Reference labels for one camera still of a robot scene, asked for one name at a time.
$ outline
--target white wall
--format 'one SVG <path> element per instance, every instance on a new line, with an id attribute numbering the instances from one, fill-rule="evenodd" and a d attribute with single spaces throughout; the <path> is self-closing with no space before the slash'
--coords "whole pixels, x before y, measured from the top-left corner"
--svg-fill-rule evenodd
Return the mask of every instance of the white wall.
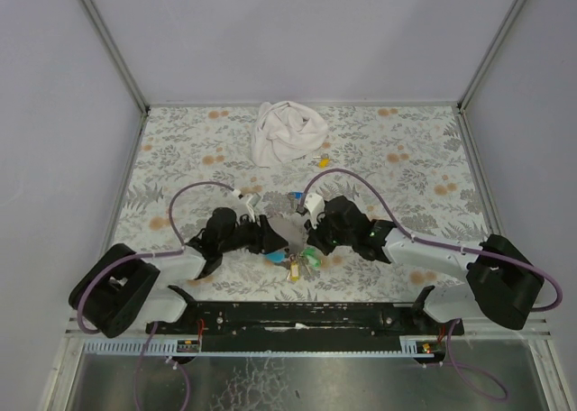
<path id="1" fill-rule="evenodd" d="M 576 21 L 575 0 L 529 0 L 468 112 L 509 238 L 563 284 L 563 304 L 550 317 L 573 388 Z"/>
<path id="2" fill-rule="evenodd" d="M 96 0 L 152 103 L 456 101 L 513 0 Z"/>
<path id="3" fill-rule="evenodd" d="M 0 0 L 0 409 L 37 407 L 139 115 L 77 0 Z"/>

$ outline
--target white towel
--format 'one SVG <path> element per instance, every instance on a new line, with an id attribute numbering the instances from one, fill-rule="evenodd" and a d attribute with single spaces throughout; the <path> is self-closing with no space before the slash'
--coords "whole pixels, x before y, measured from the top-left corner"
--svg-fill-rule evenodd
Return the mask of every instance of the white towel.
<path id="1" fill-rule="evenodd" d="M 266 102 L 252 132 L 252 161 L 269 168 L 320 148 L 328 125 L 318 112 L 293 102 Z"/>

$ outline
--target yellow key tag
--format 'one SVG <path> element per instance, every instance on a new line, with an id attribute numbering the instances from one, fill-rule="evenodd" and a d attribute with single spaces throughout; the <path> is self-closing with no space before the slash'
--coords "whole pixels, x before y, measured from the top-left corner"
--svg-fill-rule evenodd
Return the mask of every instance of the yellow key tag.
<path id="1" fill-rule="evenodd" d="M 319 168 L 326 168 L 326 166 L 328 165 L 328 162 L 331 161 L 330 158 L 328 157 L 327 153 L 323 153 L 320 156 L 316 156 L 315 159 L 321 160 L 318 162 Z"/>
<path id="2" fill-rule="evenodd" d="M 298 262 L 290 264 L 290 280 L 296 282 L 300 278 L 300 271 L 298 270 Z"/>

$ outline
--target floral patterned surface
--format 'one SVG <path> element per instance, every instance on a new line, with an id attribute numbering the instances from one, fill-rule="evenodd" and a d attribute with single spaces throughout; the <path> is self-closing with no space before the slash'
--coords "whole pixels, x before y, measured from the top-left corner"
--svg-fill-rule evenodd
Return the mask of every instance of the floral patterned surface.
<path id="1" fill-rule="evenodd" d="M 151 109 L 116 228 L 115 240 L 137 251 L 179 246 L 167 216 L 171 197 L 200 180 L 220 180 L 243 193 L 259 193 L 259 212 L 295 224 L 286 194 L 302 191 L 318 172 L 314 156 L 326 152 L 329 167 L 368 179 L 401 223 L 422 233 L 457 240 L 485 234 L 481 203 L 472 183 L 457 124 L 449 106 L 379 108 L 319 106 L 330 132 L 320 151 L 271 169 L 250 160 L 251 131 L 258 107 L 158 107 Z M 387 218 L 374 196 L 345 175 L 330 174 L 314 190 L 330 199 L 346 195 L 370 218 Z M 212 210 L 239 203 L 219 187 L 197 187 L 175 205 L 186 240 L 204 226 Z M 412 301 L 423 286 L 450 286 L 453 279 L 426 269 L 368 262 L 349 248 L 323 259 L 314 276 L 296 283 L 287 271 L 247 251 L 226 253 L 211 276 L 189 281 L 197 299 Z"/>

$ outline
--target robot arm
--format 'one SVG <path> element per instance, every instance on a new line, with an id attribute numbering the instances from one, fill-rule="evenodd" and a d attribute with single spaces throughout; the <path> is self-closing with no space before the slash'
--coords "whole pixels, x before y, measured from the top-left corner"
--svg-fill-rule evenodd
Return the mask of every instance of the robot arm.
<path id="1" fill-rule="evenodd" d="M 231 208 L 217 208 L 205 228 L 176 256 L 128 260 L 98 282 L 87 298 L 84 317 L 107 337 L 116 337 L 130 325 L 152 321 L 174 323 L 184 313 L 187 302 L 169 285 L 201 279 L 213 273 L 223 254 L 247 249 L 251 253 L 271 253 L 288 245 L 274 232 L 265 215 L 237 215 Z M 116 261 L 133 256 L 125 244 L 112 246 L 75 286 L 69 305 L 78 305 L 87 286 Z"/>
<path id="2" fill-rule="evenodd" d="M 319 195 L 310 194 L 305 208 L 311 214 L 305 224 L 307 243 L 324 255 L 336 246 L 351 246 L 365 260 L 433 269 L 463 282 L 450 288 L 422 290 L 419 299 L 423 300 L 425 312 L 440 323 L 454 318 L 486 316 L 496 324 L 520 330 L 544 283 L 543 278 L 508 262 L 414 242 L 390 221 L 369 220 L 344 196 L 324 203 Z M 528 263 L 517 248 L 500 235 L 492 234 L 477 244 L 419 233 L 414 236 L 491 251 Z"/>

